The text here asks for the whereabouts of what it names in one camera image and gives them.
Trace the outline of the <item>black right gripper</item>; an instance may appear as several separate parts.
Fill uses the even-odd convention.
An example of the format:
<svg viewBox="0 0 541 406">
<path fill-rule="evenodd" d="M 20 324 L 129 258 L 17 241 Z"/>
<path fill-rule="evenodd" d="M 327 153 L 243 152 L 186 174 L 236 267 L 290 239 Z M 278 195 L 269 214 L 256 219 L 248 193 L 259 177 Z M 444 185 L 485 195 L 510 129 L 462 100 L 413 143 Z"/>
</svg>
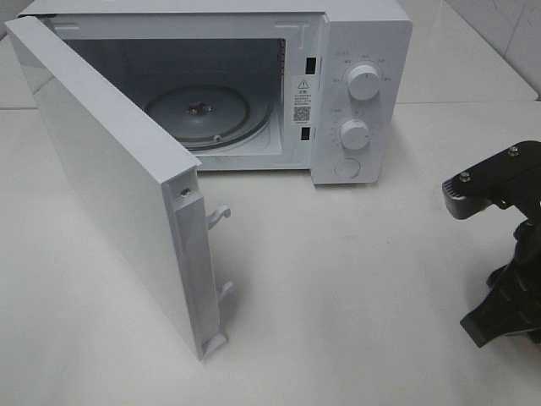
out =
<svg viewBox="0 0 541 406">
<path fill-rule="evenodd" d="M 522 334 L 540 343 L 540 219 L 525 220 L 513 236 L 511 261 L 489 275 L 489 294 L 460 320 L 479 348 L 498 337 Z"/>
</svg>

